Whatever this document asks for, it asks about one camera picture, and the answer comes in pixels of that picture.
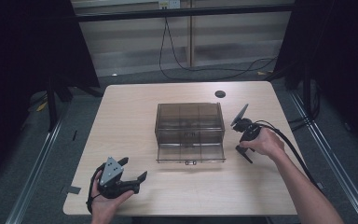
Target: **black controller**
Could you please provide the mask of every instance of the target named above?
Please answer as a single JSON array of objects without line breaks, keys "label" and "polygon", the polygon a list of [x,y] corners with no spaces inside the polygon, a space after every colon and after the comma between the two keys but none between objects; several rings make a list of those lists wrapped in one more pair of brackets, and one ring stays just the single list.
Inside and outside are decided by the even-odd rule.
[{"label": "black controller", "polygon": [[122,181],[121,176],[123,175],[124,168],[123,165],[127,164],[129,158],[123,158],[120,161],[115,161],[112,157],[107,159],[107,162],[104,162],[100,167],[98,167],[94,173],[94,176],[91,178],[91,183],[89,186],[89,199],[86,202],[89,211],[92,213],[92,200],[98,197],[91,196],[93,182],[96,178],[98,172],[103,171],[100,180],[98,182],[98,191],[105,198],[115,199],[124,192],[128,190],[133,190],[135,194],[139,193],[141,183],[146,180],[147,171],[138,176],[136,180],[131,181]]},{"label": "black controller", "polygon": [[[242,137],[240,139],[240,142],[241,141],[252,141],[252,140],[256,139],[257,136],[260,134],[260,130],[261,130],[260,125],[258,125],[256,123],[253,123],[249,119],[243,119],[242,118],[242,116],[245,113],[247,107],[248,107],[248,105],[246,104],[243,107],[243,109],[241,110],[241,112],[237,115],[237,117],[235,117],[235,119],[231,123],[231,126],[235,131],[242,133]],[[251,161],[251,159],[246,155],[246,151],[248,150],[248,148],[236,146],[235,149],[237,149],[237,151],[248,162],[253,163]]]},{"label": "black controller", "polygon": [[233,129],[237,132],[243,133],[241,141],[252,141],[260,134],[261,127],[252,123],[249,119],[240,119],[237,121]]}]

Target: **table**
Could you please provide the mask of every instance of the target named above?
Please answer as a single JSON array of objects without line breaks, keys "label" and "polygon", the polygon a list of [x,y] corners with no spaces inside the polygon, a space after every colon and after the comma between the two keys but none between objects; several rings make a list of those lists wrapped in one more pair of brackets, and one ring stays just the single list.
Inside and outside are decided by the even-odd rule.
[{"label": "table", "polygon": [[[226,97],[217,98],[216,91]],[[155,124],[158,104],[217,103],[225,123],[223,163],[157,163]],[[129,157],[122,180],[147,171],[139,194],[118,209],[122,216],[269,216],[295,215],[296,209],[275,164],[248,151],[249,163],[236,150],[241,133],[229,126],[245,104],[245,117],[263,119],[280,129],[297,147],[281,105],[268,82],[209,82],[113,85],[107,87],[72,183],[79,194],[68,194],[67,215],[89,214],[90,178],[112,156]],[[297,167],[290,148],[286,152]]]}]

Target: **clear acrylic container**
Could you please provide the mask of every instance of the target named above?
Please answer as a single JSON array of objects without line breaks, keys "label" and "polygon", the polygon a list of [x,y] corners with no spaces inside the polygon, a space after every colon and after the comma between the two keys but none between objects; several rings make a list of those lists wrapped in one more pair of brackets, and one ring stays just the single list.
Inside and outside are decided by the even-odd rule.
[{"label": "clear acrylic container", "polygon": [[158,162],[223,162],[225,125],[219,103],[159,104]]}]

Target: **power cord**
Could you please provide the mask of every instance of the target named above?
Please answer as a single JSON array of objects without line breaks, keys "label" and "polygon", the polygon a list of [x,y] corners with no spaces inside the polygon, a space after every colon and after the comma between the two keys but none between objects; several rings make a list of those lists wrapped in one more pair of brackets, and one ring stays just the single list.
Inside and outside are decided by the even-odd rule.
[{"label": "power cord", "polygon": [[[199,72],[199,71],[236,71],[236,72],[239,72],[238,74],[235,74],[235,75],[232,75],[232,76],[228,76],[228,77],[220,77],[220,78],[209,78],[209,79],[203,79],[204,81],[214,81],[214,80],[223,80],[223,79],[228,79],[228,78],[232,78],[232,77],[237,77],[237,76],[240,76],[242,74],[245,74],[246,72],[251,72],[251,71],[256,71],[256,70],[260,70],[260,69],[263,69],[265,67],[267,67],[270,63],[272,63],[273,61],[275,61],[277,59],[277,57],[275,58],[265,58],[265,59],[258,59],[258,60],[255,60],[253,61],[247,69],[233,69],[233,68],[200,68],[200,69],[189,69],[189,68],[185,68],[183,67],[177,57],[176,57],[176,53],[175,53],[175,50],[174,50],[174,47],[173,47],[173,41],[172,41],[172,36],[171,36],[171,30],[170,30],[170,25],[168,24],[168,20],[167,18],[165,18],[165,27],[164,27],[164,33],[163,33],[163,36],[162,36],[162,43],[161,43],[161,48],[160,48],[160,51],[159,51],[159,60],[158,60],[158,65],[159,65],[159,69],[161,71],[161,73],[168,79],[173,79],[173,80],[195,80],[195,79],[189,79],[189,78],[178,78],[178,77],[169,77],[165,72],[164,70],[162,69],[161,67],[161,58],[162,58],[162,49],[164,47],[164,40],[165,40],[165,34],[167,33],[167,30],[168,30],[168,35],[170,37],[170,41],[171,41],[171,48],[172,48],[172,53],[173,53],[173,56],[174,56],[174,59],[176,60],[176,63],[184,70],[186,71],[190,71],[190,72]],[[255,69],[251,69],[253,67],[253,65],[257,62],[260,62],[260,61],[269,61],[267,64],[261,66],[261,67],[258,67],[258,68],[255,68]]]},{"label": "power cord", "polygon": [[264,128],[268,128],[270,130],[272,130],[273,132],[275,132],[277,135],[280,136],[281,139],[283,139],[283,141],[287,144],[287,146],[290,147],[290,149],[292,150],[293,154],[296,156],[296,159],[298,160],[298,162],[300,163],[302,169],[304,170],[305,175],[308,177],[308,179],[310,180],[310,182],[321,192],[322,190],[319,188],[318,184],[316,183],[315,179],[313,178],[313,176],[310,174],[310,171],[308,170],[308,167],[306,166],[305,162],[302,160],[302,158],[300,157],[300,155],[298,154],[298,152],[296,151],[295,147],[293,146],[293,144],[290,142],[290,140],[283,134],[281,133],[281,131],[277,128],[275,128],[274,126],[272,126],[272,124],[264,121],[264,120],[258,120],[255,123],[257,123],[257,125],[259,125],[260,127],[264,127]]},{"label": "power cord", "polygon": [[307,116],[306,118],[298,118],[298,119],[293,119],[290,120],[289,123],[298,123],[300,121],[302,121],[301,124],[291,128],[292,132],[295,132],[297,130],[299,130],[302,127],[305,127],[306,125],[310,124],[310,120],[315,120],[320,112],[320,108],[321,108],[321,90],[319,88],[318,85],[316,85],[316,92],[313,96],[313,110],[312,110],[312,114],[310,116]]}]

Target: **human hand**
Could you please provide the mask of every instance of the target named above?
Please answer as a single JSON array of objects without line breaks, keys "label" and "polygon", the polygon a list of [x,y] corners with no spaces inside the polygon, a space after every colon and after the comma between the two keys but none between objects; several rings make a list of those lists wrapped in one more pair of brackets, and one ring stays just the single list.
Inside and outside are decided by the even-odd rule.
[{"label": "human hand", "polygon": [[[103,171],[98,172],[95,176],[94,182],[92,183],[91,197],[95,197],[100,194],[98,191],[98,181]],[[118,207],[124,203],[130,196],[134,194],[133,190],[129,190],[121,194],[115,199],[107,199],[102,195],[97,196],[92,201],[92,222],[91,223],[110,223],[115,215]]]},{"label": "human hand", "polygon": [[261,128],[255,140],[240,142],[241,147],[250,147],[261,155],[274,159],[278,153],[284,152],[284,143],[268,128]]}]

